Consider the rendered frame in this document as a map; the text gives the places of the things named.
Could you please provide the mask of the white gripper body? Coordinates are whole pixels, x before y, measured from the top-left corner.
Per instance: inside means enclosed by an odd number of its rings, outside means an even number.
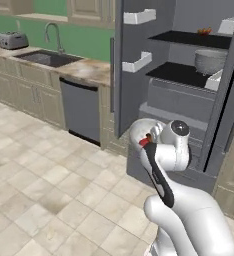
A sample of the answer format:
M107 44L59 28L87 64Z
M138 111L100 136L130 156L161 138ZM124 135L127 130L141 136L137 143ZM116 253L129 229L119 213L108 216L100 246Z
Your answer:
M151 133L153 142L163 142L164 141L164 138L162 135L164 127L165 127L164 123L156 122L155 125L151 128L150 133Z

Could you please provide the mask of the grey fridge crisper drawer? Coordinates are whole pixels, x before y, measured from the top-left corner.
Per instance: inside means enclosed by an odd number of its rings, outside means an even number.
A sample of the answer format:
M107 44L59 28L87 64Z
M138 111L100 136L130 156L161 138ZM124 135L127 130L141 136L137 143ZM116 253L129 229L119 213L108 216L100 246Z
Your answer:
M148 87L148 105L167 112L207 122L216 94L199 87L151 78Z

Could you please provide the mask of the grey left fridge door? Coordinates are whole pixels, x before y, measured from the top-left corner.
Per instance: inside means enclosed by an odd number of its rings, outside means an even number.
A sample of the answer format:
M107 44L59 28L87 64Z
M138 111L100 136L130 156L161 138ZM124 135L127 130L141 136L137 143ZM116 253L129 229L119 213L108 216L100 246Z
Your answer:
M146 74L168 61L170 45L151 40L170 31L176 0L116 0L114 46L114 131L120 138L138 118L139 107L146 100L149 78ZM143 24L124 23L123 14L155 9L156 19ZM151 52L152 61L136 73L122 70L123 62L135 62L142 52Z

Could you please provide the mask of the grey fridge door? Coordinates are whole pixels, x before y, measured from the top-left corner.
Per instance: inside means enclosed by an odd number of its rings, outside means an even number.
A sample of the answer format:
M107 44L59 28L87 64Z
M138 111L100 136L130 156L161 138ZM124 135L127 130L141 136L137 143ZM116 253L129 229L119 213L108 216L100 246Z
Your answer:
M120 138L138 118L139 107L146 100L149 78L146 74L168 61L170 45L151 40L170 31L176 0L116 0L114 46L114 131ZM124 23L123 14L155 9L156 19L143 24ZM122 70L123 62L135 62L142 52L151 52L152 61L136 73Z
M217 176L234 136L234 33L228 51L198 168Z

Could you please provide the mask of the grey fridge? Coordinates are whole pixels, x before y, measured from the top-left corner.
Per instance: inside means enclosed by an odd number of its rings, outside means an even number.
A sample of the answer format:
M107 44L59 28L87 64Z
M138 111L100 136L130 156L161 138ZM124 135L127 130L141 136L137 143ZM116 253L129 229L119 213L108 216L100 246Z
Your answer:
M147 42L155 64L139 116L190 127L190 163L170 177L211 192L234 130L234 0L176 0Z

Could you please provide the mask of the black fridge shelf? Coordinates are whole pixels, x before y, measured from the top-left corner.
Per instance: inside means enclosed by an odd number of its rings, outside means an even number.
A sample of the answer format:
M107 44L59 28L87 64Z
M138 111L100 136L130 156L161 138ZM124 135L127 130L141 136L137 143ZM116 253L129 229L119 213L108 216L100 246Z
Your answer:
M147 73L147 76L189 86L204 88L209 75L196 71L194 66L166 62Z
M200 35L192 32L167 31L151 37L151 40L159 40L177 44L203 46L228 50L232 41L231 37L218 35Z

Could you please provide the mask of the grey right fridge door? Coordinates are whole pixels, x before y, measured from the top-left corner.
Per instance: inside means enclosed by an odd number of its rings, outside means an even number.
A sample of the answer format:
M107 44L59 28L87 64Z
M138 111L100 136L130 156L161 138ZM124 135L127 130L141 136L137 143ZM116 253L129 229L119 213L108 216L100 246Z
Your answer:
M198 168L217 176L234 136L234 33L228 51Z

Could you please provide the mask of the beige narrow lower cupboard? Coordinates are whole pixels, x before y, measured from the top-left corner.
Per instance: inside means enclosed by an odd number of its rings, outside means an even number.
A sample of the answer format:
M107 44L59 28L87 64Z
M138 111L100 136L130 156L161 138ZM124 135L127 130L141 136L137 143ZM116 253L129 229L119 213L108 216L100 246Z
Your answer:
M128 152L128 132L119 139L114 134L114 114L110 112L110 88L99 88L100 143L102 149L113 151L123 156Z

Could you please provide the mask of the white door bin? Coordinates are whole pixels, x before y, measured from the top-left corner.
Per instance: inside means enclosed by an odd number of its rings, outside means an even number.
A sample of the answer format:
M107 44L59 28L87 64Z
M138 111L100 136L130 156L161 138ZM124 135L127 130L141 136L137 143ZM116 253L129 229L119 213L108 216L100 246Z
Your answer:
M156 19L156 10L145 9L144 11L137 12L137 13L125 12L123 14L123 19L125 24L129 24L129 25L143 24Z
M223 70L219 70L217 73L210 76L206 81L205 88L209 90L217 91L220 84L222 72Z
M151 52L142 52L139 60L131 62L123 62L122 70L125 72L136 73L152 61Z
M218 33L232 35L234 33L234 17L223 19L218 29Z

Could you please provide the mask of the grey dishwasher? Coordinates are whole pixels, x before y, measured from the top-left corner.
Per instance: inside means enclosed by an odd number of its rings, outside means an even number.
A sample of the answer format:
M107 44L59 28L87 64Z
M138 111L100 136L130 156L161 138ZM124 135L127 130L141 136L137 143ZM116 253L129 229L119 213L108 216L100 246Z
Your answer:
M95 86L60 78L66 128L69 133L100 145L99 92Z

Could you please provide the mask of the dark grey sink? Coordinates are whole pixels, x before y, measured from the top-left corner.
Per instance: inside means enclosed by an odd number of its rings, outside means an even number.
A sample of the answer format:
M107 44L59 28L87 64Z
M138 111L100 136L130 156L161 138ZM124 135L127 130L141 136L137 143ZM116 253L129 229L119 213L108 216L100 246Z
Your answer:
M57 52L47 51L43 49L19 54L16 55L16 58L54 68L58 68L81 60L81 57L68 54L59 54Z

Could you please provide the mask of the beige upper cupboards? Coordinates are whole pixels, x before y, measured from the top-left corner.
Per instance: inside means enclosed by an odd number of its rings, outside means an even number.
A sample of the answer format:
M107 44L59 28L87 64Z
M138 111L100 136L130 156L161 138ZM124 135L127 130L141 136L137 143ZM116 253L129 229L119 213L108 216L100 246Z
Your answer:
M115 0L63 0L66 15L38 13L34 0L0 0L0 15L113 29Z

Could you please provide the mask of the silver tap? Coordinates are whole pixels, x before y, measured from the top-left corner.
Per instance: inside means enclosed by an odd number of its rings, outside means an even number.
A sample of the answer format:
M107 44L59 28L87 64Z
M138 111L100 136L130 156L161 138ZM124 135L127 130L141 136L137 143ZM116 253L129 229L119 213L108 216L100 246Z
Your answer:
M50 26L53 26L55 28L55 31L56 31L56 40L57 40L57 51L58 51L58 53L59 54L65 53L65 50L64 50L64 48L62 47L62 44L61 44L59 27L56 23L48 22L45 25L45 28L44 28L45 41L46 42L50 41L50 37L49 37L49 34L48 34L48 29L49 29Z

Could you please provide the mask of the beige lower cupboard run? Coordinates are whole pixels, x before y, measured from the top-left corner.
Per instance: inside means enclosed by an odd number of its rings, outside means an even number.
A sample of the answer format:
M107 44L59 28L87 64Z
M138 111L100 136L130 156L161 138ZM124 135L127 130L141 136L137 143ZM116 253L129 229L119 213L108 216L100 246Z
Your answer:
M0 102L65 128L59 75L52 68L0 56Z

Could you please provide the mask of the silver toaster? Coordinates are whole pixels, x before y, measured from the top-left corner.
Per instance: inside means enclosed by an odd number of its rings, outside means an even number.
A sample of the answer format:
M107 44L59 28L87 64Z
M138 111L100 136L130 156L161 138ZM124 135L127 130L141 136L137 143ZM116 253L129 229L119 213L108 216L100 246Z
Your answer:
M0 47L6 50L16 50L29 46L28 38L25 33L2 32L0 33Z

